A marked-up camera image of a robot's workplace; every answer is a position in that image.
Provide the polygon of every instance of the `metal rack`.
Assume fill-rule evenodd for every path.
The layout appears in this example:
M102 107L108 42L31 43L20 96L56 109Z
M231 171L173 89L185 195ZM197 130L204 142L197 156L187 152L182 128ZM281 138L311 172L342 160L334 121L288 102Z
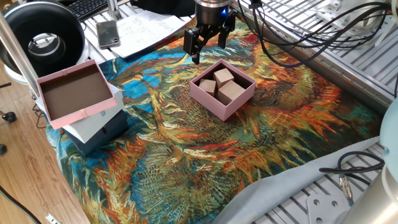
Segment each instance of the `metal rack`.
M291 41L299 40L298 36L275 21L293 29L301 28L313 32L326 24L316 11L324 11L324 6L328 4L339 3L337 0L262 0L262 2L267 22L282 37ZM245 15L253 22L252 12L248 8L249 3L250 0L241 0ZM237 0L233 0L232 7L240 11ZM387 16L379 33L381 34L391 22L391 16ZM333 30L336 28L330 26L327 31ZM350 92L373 110L384 114L394 99L394 84L398 74L398 54L396 53L398 50L398 27L394 26L377 47L374 46L376 40L377 36L368 45L353 50L328 49L308 66L340 88ZM318 50L297 49L289 53L298 59L303 59Z

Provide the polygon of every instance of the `paper document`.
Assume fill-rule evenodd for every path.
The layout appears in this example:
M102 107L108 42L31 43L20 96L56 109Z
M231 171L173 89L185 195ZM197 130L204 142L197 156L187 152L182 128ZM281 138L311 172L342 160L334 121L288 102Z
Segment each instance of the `paper document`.
M125 58L156 44L179 30L189 21L143 11L117 22L121 45L112 51Z

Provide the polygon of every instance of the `wooden block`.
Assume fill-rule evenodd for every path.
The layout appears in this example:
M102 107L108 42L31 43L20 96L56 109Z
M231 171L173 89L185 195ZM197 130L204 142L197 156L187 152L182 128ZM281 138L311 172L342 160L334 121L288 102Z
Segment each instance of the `wooden block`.
M218 90L218 100L227 106L230 102L235 100L244 92L244 88L236 84L234 81L229 81Z
M199 88L201 88L211 96L214 96L216 92L216 81L202 78L200 80Z
M234 81L234 76L231 74L231 72L229 72L227 68L224 68L220 71L214 72L214 80L216 80L217 82L217 88L220 89L229 81Z

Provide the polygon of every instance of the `open pink box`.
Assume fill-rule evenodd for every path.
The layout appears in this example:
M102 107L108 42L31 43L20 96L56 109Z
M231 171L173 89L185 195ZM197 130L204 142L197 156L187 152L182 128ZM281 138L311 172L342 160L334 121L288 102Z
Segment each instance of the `open pink box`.
M245 89L240 96L230 102L227 106L199 88L199 83L202 78L212 80L214 72L224 68L227 68L234 76L234 81ZM253 78L221 59L190 82L191 97L221 120L225 121L253 96L254 90L256 89L256 83L257 81Z
M37 86L54 129L117 105L95 60L39 78Z

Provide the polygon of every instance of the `colorful fabric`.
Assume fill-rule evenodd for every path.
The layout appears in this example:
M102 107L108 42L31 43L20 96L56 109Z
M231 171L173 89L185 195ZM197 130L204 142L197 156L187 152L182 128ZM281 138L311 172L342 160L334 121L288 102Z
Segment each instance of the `colorful fabric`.
M47 127L92 223L211 223L249 184L379 133L378 115L308 67L272 63L242 22L226 49L211 39L199 65L182 44L177 39L142 57L101 64L123 91L129 129L90 156ZM296 63L287 54L276 57ZM225 122L189 89L221 58L257 80L253 98Z

